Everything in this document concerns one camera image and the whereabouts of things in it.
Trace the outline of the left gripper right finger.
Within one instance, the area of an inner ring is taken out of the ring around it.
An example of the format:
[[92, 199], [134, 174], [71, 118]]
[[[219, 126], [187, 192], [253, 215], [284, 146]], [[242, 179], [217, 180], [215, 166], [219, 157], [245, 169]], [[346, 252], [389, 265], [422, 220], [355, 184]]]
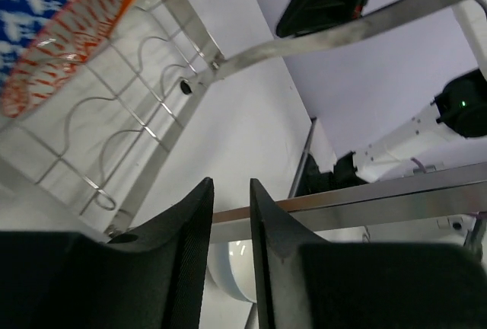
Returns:
[[330, 242], [250, 181], [261, 328], [484, 328], [486, 274], [452, 244]]

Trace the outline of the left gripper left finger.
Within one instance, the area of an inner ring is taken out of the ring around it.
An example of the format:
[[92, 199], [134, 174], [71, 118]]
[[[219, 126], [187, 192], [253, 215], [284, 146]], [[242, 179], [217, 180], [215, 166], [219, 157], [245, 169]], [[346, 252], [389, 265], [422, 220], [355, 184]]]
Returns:
[[213, 181], [101, 243], [78, 232], [2, 232], [3, 328], [196, 328]]

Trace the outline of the red patterned bowl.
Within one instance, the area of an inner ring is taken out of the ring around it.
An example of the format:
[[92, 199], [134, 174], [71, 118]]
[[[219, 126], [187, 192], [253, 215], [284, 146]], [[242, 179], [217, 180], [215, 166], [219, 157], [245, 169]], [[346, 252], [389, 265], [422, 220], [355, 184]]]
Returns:
[[1, 114], [58, 92], [107, 38], [124, 0], [1, 0]]

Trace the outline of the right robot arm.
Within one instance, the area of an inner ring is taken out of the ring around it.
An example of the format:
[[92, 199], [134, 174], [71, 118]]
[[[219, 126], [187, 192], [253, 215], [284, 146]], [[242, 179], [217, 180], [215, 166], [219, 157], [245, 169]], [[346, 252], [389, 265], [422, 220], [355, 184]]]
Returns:
[[[290, 0], [276, 26], [278, 37], [301, 37], [358, 19], [368, 0]], [[380, 180], [406, 160], [457, 139], [486, 135], [486, 0], [453, 6], [454, 17], [478, 68], [450, 81], [411, 120], [365, 148], [343, 155], [333, 169], [320, 172], [308, 157], [301, 195]]]

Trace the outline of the steel two-tier dish rack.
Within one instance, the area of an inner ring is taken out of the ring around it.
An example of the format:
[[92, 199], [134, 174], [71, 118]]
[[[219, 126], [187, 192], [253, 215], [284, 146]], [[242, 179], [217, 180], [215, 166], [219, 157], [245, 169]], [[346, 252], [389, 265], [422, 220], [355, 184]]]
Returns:
[[[1, 114], [1, 228], [101, 241], [176, 204], [202, 179], [238, 227], [247, 184], [291, 196], [309, 156], [339, 158], [411, 120], [479, 66], [454, 17], [466, 0], [396, 0], [301, 37], [272, 34], [256, 0], [142, 0], [39, 107]], [[391, 177], [473, 156], [457, 139]]]

